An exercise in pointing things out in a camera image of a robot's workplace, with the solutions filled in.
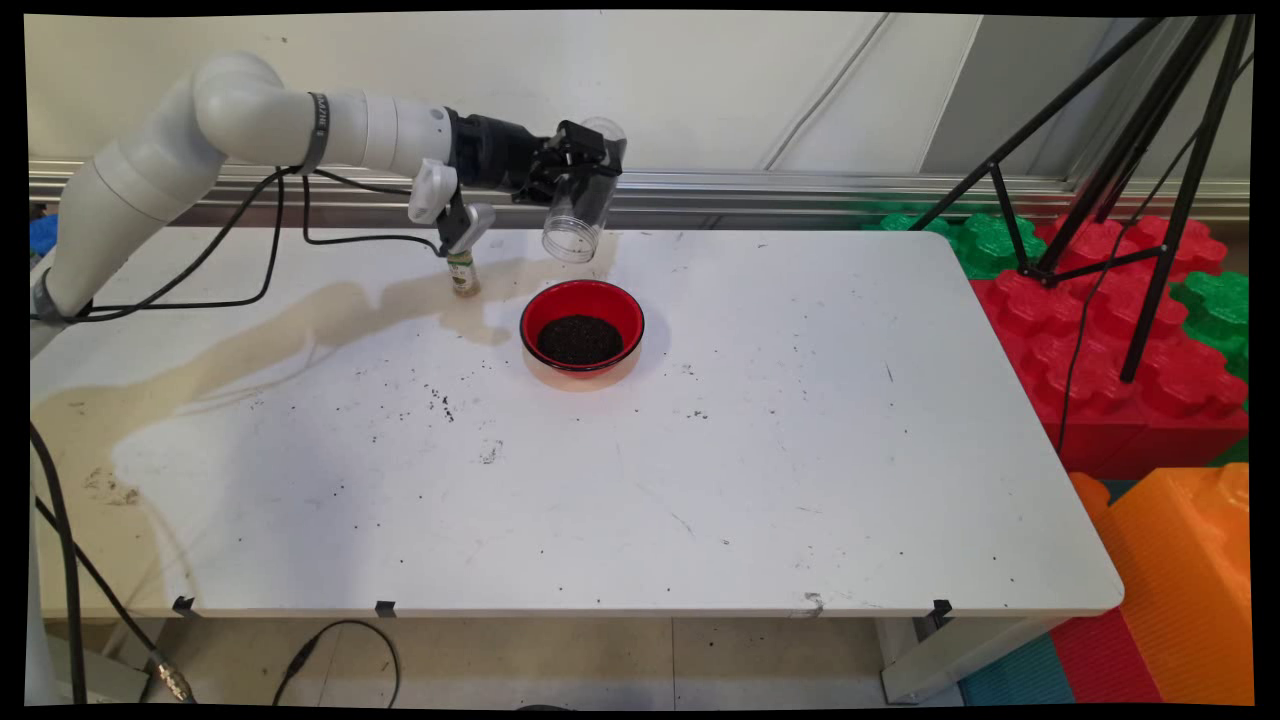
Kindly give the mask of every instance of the white robotic arm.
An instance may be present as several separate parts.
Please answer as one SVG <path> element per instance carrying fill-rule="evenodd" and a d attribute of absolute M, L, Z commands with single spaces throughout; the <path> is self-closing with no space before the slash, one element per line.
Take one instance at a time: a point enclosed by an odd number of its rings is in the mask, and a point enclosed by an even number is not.
<path fill-rule="evenodd" d="M 556 135 L 535 137 L 517 124 L 462 118 L 420 100 L 291 91 L 253 55 L 218 55 L 174 85 L 141 128 L 104 147 L 67 182 L 56 256 L 31 296 L 31 357 L 76 319 L 134 250 L 214 187 L 228 156 L 302 174 L 325 163 L 416 178 L 410 219 L 434 220 L 442 251 L 461 251 L 492 222 L 492 209 L 484 217 L 462 202 L 461 186 L 511 192 L 513 201 L 534 205 L 568 197 L 572 213 L 577 199 L 586 197 L 584 208 L 608 201 L 612 184 L 602 195 L 599 183 L 621 174 L 623 149 L 621 131 L 605 138 L 567 120 Z M 38 583 L 32 550 L 28 705 L 56 698 Z"/>
<path fill-rule="evenodd" d="M 215 56 L 174 85 L 141 128 L 113 141 L 68 181 L 47 295 L 63 315 L 79 311 L 143 241 L 212 188 L 228 156 L 413 177 L 424 159 L 451 160 L 453 135 L 443 106 L 364 92 L 289 91 L 253 55 Z M 317 149 L 323 155 L 308 158 Z M 31 355 L 61 328 L 32 320 Z"/>

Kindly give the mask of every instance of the dark seeds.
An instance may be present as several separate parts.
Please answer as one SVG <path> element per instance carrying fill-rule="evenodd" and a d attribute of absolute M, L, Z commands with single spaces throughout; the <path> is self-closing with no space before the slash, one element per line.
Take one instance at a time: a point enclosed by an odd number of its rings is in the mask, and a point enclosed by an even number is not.
<path fill-rule="evenodd" d="M 599 318 L 568 315 L 538 333 L 538 351 L 566 365 L 594 365 L 622 352 L 622 334 Z"/>

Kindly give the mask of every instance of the orange foam block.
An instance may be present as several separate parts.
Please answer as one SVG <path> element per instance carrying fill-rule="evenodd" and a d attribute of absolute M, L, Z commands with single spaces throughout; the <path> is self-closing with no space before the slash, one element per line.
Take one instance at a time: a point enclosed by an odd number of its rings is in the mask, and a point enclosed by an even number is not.
<path fill-rule="evenodd" d="M 1120 611 L 1160 696 L 1253 705 L 1248 464 L 1156 470 L 1110 509 L 1096 502 Z"/>

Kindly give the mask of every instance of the black tripod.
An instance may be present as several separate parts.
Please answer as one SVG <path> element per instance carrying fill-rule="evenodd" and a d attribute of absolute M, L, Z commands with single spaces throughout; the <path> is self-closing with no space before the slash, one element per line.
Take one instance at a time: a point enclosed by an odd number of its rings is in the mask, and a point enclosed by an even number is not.
<path fill-rule="evenodd" d="M 982 164 L 974 168 L 973 172 L 960 181 L 960 183 L 956 184 L 956 187 L 952 188 L 946 197 L 940 200 L 933 209 L 922 215 L 915 224 L 911 225 L 913 231 L 924 229 L 929 222 L 941 215 L 947 208 L 951 206 L 952 202 L 960 199 L 961 195 L 982 179 L 983 176 L 989 173 L 991 182 L 996 186 L 996 196 L 1000 199 L 1001 213 L 1005 217 L 1005 223 L 1009 225 L 1009 236 L 1014 243 L 1014 254 L 1018 256 L 1018 272 L 1020 274 L 1036 278 L 1046 287 L 1053 287 L 1066 279 L 1106 272 L 1107 269 L 1117 265 L 1126 265 L 1148 258 L 1156 258 L 1156 268 L 1152 273 L 1151 282 L 1147 286 L 1147 296 L 1142 305 L 1142 313 L 1138 315 L 1138 324 L 1134 328 L 1133 338 L 1129 341 L 1129 351 L 1125 355 L 1125 363 L 1120 370 L 1120 379 L 1126 383 L 1133 382 L 1134 374 L 1138 372 L 1138 363 L 1142 360 L 1142 352 L 1147 345 L 1147 336 L 1151 333 L 1151 324 L 1156 316 L 1156 309 L 1160 304 L 1160 299 L 1164 296 L 1165 283 L 1169 279 L 1169 272 L 1172 269 L 1174 256 L 1178 254 L 1178 245 L 1181 240 L 1183 229 L 1187 225 L 1187 218 L 1190 214 L 1196 191 L 1199 188 L 1201 177 L 1204 173 L 1204 165 L 1208 161 L 1210 150 L 1213 147 L 1213 137 L 1217 135 L 1217 127 L 1222 120 L 1222 113 L 1226 109 L 1226 100 L 1230 96 L 1231 85 L 1242 69 L 1240 59 L 1244 55 L 1244 46 L 1248 41 L 1249 28 L 1253 24 L 1253 15 L 1235 15 L 1233 19 L 1231 35 L 1228 40 L 1226 51 L 1222 54 L 1222 63 L 1217 69 L 1217 77 L 1213 81 L 1213 90 L 1210 92 L 1208 97 L 1208 105 L 1204 108 L 1204 118 L 1193 138 L 1194 147 L 1192 150 L 1190 159 L 1187 163 L 1187 172 L 1183 174 L 1183 182 L 1178 191 L 1178 200 L 1174 202 L 1174 209 L 1169 218 L 1169 229 L 1166 231 L 1165 240 L 1160 246 L 1139 250 L 1120 258 L 1116 258 L 1115 252 L 1112 252 L 1111 258 L 1103 263 L 1096 263 L 1093 265 L 1078 268 L 1065 273 L 1055 273 L 1057 259 L 1062 255 L 1062 251 L 1066 250 L 1066 245 L 1075 236 L 1087 217 L 1093 214 L 1093 222 L 1101 223 L 1107 219 L 1107 215 L 1111 213 L 1112 208 L 1115 208 L 1116 201 L 1120 199 L 1120 193 L 1133 177 L 1142 156 L 1147 151 L 1147 147 L 1156 137 L 1156 133 L 1164 124 L 1165 118 L 1169 117 L 1169 111 L 1172 110 L 1174 104 L 1178 101 L 1183 88 L 1187 86 L 1187 81 L 1189 81 L 1192 73 L 1196 72 L 1197 65 L 1199 65 L 1199 61 L 1204 56 L 1206 50 L 1208 50 L 1215 35 L 1217 35 L 1222 23 L 1226 20 L 1225 15 L 1196 18 L 1192 27 L 1187 31 L 1187 35 L 1184 35 L 1179 41 L 1178 47 L 1169 58 L 1164 69 L 1161 69 L 1160 74 L 1156 77 L 1151 90 L 1147 91 L 1147 95 L 1142 99 L 1138 109 L 1134 110 L 1133 117 L 1125 124 L 1115 143 L 1098 164 L 1097 170 L 1094 170 L 1093 176 L 1083 183 L 1080 191 L 1073 201 L 1071 209 L 1068 211 L 1062 227 L 1057 231 L 1053 240 L 1050 241 L 1044 255 L 1034 265 L 1028 261 L 1027 250 L 1023 247 L 1021 236 L 1018 233 L 1018 224 L 1014 222 L 1014 206 L 1009 200 L 1009 191 L 1005 188 L 1005 178 L 1000 172 L 1000 161 L 1021 145 L 1028 137 L 1030 137 L 1032 133 L 1039 129 L 1041 126 L 1061 110 L 1073 97 L 1079 95 L 1082 90 L 1088 87 L 1088 85 L 1092 83 L 1098 76 L 1106 72 L 1107 68 L 1115 64 L 1116 60 L 1137 45 L 1138 41 L 1146 37 L 1147 33 L 1155 29 L 1162 19 L 1164 18 L 1144 18 L 1140 23 L 1138 23 L 1138 26 L 1129 31 L 1129 33 L 1124 36 L 1120 42 L 1098 58 L 1098 60 L 1085 69 L 1080 77 L 1075 78 L 1075 81 L 1073 81 L 1066 90 L 1051 100 L 1044 109 L 1028 120 L 1025 126 L 1019 128 L 1012 137 L 996 149 L 996 151 L 983 160 Z M 1116 241 L 1116 246 L 1119 247 L 1119 238 Z"/>

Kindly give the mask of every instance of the black bowl rim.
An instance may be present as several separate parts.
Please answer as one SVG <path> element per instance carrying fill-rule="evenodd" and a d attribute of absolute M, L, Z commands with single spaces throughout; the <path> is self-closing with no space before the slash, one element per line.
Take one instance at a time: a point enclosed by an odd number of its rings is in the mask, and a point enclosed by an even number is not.
<path fill-rule="evenodd" d="M 627 297 L 630 297 L 631 302 L 636 304 L 636 310 L 640 311 L 640 334 L 636 336 L 635 343 L 628 350 L 626 350 L 625 352 L 622 352 L 621 355 L 611 357 L 609 360 L 607 360 L 604 363 L 600 363 L 598 365 L 562 365 L 559 363 L 556 363 L 554 360 L 550 360 L 549 357 L 544 359 L 544 356 L 540 352 L 538 352 L 536 350 L 534 350 L 534 346 L 529 343 L 529 338 L 525 337 L 525 315 L 529 314 L 529 306 L 532 305 L 534 301 L 538 300 L 544 292 L 547 292 L 547 291 L 549 291 L 552 288 L 557 288 L 557 287 L 559 287 L 562 284 L 568 284 L 568 283 L 596 283 L 596 284 L 607 284 L 609 287 L 613 287 L 613 288 L 617 288 L 617 290 L 622 291 L 622 295 L 626 295 Z M 635 352 L 637 347 L 640 347 L 640 341 L 644 340 L 644 329 L 645 329 L 644 307 L 640 305 L 640 301 L 636 300 L 636 297 L 634 295 L 631 295 L 630 292 L 627 292 L 627 290 L 625 287 L 616 286 L 616 284 L 613 284 L 611 282 L 596 281 L 596 279 L 590 279 L 590 278 L 581 278 L 581 279 L 576 279 L 576 281 L 562 281 L 562 282 L 558 282 L 556 284 L 547 286 L 543 290 L 538 291 L 538 295 L 530 297 L 529 302 L 525 304 L 525 309 L 520 311 L 520 342 L 522 342 L 525 345 L 525 350 L 527 350 L 529 354 L 534 356 L 534 360 L 538 360 L 543 365 L 547 365 L 548 368 L 556 368 L 557 370 L 563 370 L 566 373 L 594 373 L 596 370 L 603 370 L 605 368 L 612 368 L 612 366 L 617 365 L 618 363 L 626 360 L 627 356 L 630 356 L 632 352 Z"/>

